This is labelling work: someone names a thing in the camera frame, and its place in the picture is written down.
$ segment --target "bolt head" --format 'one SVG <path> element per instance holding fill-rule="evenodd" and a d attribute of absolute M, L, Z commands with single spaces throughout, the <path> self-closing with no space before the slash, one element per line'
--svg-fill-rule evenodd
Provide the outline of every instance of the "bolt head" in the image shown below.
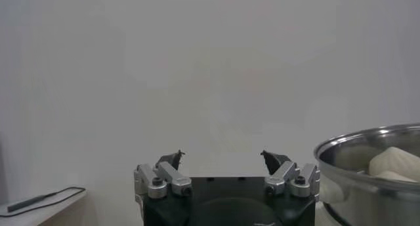
<path fill-rule="evenodd" d="M 300 175 L 300 176 L 296 177 L 295 183 L 297 185 L 304 185 L 306 183 L 306 179 L 303 176 Z"/>
<path fill-rule="evenodd" d="M 155 177 L 152 179 L 152 185 L 153 186 L 160 186 L 163 184 L 163 179 L 160 177 Z"/>

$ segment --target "white table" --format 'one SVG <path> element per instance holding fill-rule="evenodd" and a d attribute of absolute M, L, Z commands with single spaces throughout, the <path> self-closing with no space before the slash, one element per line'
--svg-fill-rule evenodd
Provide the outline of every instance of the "white table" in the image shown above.
<path fill-rule="evenodd" d="M 38 202 L 32 206 L 27 208 L 23 208 L 21 210 L 15 211 L 13 213 L 18 213 L 24 210 L 28 210 L 30 208 L 50 204 L 52 202 L 57 202 L 62 200 L 63 198 L 77 192 L 77 189 L 71 189 L 65 192 L 62 192 L 58 195 L 52 196 L 42 202 Z M 38 210 L 34 210 L 25 214 L 21 214 L 15 217 L 0 217 L 0 226 L 35 226 L 40 225 L 46 220 L 52 218 L 54 215 L 62 212 L 66 208 L 69 208 L 71 205 L 75 204 L 76 202 L 80 201 L 82 198 L 86 196 L 86 191 L 81 192 L 59 204 L 49 206 L 46 208 L 40 208 Z M 7 215 L 7 206 L 14 203 L 6 204 L 0 206 L 0 214 Z"/>

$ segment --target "black cable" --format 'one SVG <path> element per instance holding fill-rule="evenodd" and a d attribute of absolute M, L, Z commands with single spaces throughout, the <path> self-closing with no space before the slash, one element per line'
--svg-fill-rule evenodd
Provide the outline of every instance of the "black cable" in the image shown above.
<path fill-rule="evenodd" d="M 337 221 L 337 223 L 341 224 L 342 226 L 350 226 L 350 224 L 347 223 L 347 221 L 343 219 L 340 215 L 338 215 L 328 203 L 324 202 L 324 208 L 327 210 L 327 213 L 329 213 L 331 217 L 333 217 L 333 219 Z"/>
<path fill-rule="evenodd" d="M 63 189 L 63 190 L 58 191 L 58 192 L 53 192 L 53 193 L 46 194 L 45 196 L 46 196 L 46 197 L 54 196 L 54 195 L 56 195 L 56 194 L 58 194 L 58 193 L 62 193 L 62 192 L 64 192 L 64 191 L 67 191 L 67 190 L 70 190 L 70 189 L 78 189 L 79 191 L 77 191 L 77 192 L 75 192 L 75 193 L 73 193 L 73 194 L 71 194 L 71 195 L 67 196 L 66 198 L 63 198 L 62 200 L 57 201 L 57 202 L 53 202 L 53 203 L 50 203 L 50 204 L 46 204 L 46 205 L 42 205 L 42 206 L 38 206 L 38 207 L 34 207 L 34 208 L 31 208 L 31 209 L 28 209 L 28 210 L 25 210 L 25 211 L 22 211 L 22 212 L 18 212 L 18 213 L 16 213 L 16 214 L 0 215 L 0 217 L 14 217 L 14 216 L 18 216 L 18 215 L 20 215 L 20 214 L 25 214 L 25 213 L 27 213 L 27 212 L 34 211 L 34 210 L 37 210 L 37 209 L 40 209 L 40 208 L 46 208 L 46 207 L 49 207 L 49 206 L 52 206 L 52 205 L 56 205 L 56 204 L 59 204 L 59 203 L 61 203 L 61 202 L 65 201 L 65 200 L 67 200 L 67 199 L 69 199 L 69 198 L 71 198 L 71 197 L 73 197 L 73 196 L 75 196 L 75 195 L 79 194 L 79 193 L 82 193 L 82 192 L 86 191 L 86 189 L 85 189 L 85 188 L 83 188 L 83 187 L 68 187 L 68 188 Z"/>

